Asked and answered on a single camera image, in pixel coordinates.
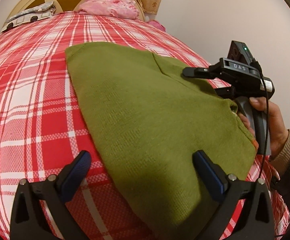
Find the red plaid bedsheet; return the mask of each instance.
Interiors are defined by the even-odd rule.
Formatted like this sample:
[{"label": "red plaid bedsheet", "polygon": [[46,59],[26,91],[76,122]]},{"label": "red plaid bedsheet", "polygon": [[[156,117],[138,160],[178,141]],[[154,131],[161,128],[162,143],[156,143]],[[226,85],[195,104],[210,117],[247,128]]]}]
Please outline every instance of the red plaid bedsheet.
[{"label": "red plaid bedsheet", "polygon": [[[109,17],[58,14],[51,19],[23,25],[0,36],[0,235],[9,239],[11,208],[18,182],[42,181],[58,174],[80,150],[92,155],[92,166],[67,207],[90,239],[151,240],[153,233],[131,211],[115,189],[95,149],[81,116],[66,69],[64,50],[83,42],[107,41],[162,56],[175,57],[192,67],[209,66],[176,38],[141,21]],[[223,87],[218,79],[211,85]],[[260,157],[248,175],[254,181]],[[276,171],[265,164],[269,185]],[[271,192],[276,234],[284,233],[289,213]],[[222,238],[230,235],[242,203]],[[46,206],[53,233],[61,234]]]}]

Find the green garment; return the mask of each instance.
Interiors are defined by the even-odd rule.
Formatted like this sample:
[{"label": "green garment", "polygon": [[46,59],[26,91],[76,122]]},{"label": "green garment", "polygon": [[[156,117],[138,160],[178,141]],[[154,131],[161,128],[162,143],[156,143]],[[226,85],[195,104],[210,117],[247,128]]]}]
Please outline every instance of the green garment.
[{"label": "green garment", "polygon": [[204,150],[245,179],[253,136],[205,80],[183,79],[183,62],[107,42],[66,49],[78,103],[115,186],[158,239],[193,240],[217,204],[197,177]]}]

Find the sweater sleeve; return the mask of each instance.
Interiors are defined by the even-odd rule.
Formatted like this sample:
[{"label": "sweater sleeve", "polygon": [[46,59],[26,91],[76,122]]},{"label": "sweater sleeve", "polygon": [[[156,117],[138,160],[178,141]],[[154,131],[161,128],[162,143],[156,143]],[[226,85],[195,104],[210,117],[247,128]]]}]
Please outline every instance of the sweater sleeve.
[{"label": "sweater sleeve", "polygon": [[277,170],[280,177],[284,175],[290,163],[290,130],[283,150],[274,159],[270,158],[270,163]]}]

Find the human hand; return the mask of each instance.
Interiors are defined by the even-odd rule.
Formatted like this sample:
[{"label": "human hand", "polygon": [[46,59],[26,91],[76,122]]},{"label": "human hand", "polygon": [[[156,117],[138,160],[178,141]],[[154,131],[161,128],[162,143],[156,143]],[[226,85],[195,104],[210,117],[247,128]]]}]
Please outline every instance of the human hand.
[{"label": "human hand", "polygon": [[[250,104],[256,110],[266,112],[266,98],[250,98]],[[268,124],[271,139],[270,144],[272,157],[275,158],[281,152],[281,150],[283,150],[283,147],[289,136],[289,131],[285,128],[280,108],[271,101],[269,101],[268,108]],[[251,128],[248,118],[241,113],[239,113],[238,116],[244,123],[245,127],[255,136],[255,132]]]}]

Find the metal screw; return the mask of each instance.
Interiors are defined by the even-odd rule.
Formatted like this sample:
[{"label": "metal screw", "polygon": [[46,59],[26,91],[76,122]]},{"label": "metal screw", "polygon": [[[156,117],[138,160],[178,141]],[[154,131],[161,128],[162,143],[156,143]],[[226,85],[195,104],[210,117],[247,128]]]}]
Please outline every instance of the metal screw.
[{"label": "metal screw", "polygon": [[228,177],[228,179],[231,180],[231,181],[235,181],[235,180],[237,180],[236,175],[233,174],[233,173],[229,174],[227,177]]},{"label": "metal screw", "polygon": [[27,182],[27,180],[26,180],[26,179],[21,179],[21,180],[19,181],[19,184],[20,184],[20,185],[25,185],[25,184],[26,184],[26,182]]},{"label": "metal screw", "polygon": [[57,176],[55,174],[51,174],[50,176],[48,176],[49,181],[55,181],[56,179],[57,179]]},{"label": "metal screw", "polygon": [[258,183],[261,184],[261,185],[264,185],[265,184],[265,180],[262,179],[262,178],[259,178],[258,179]]}]

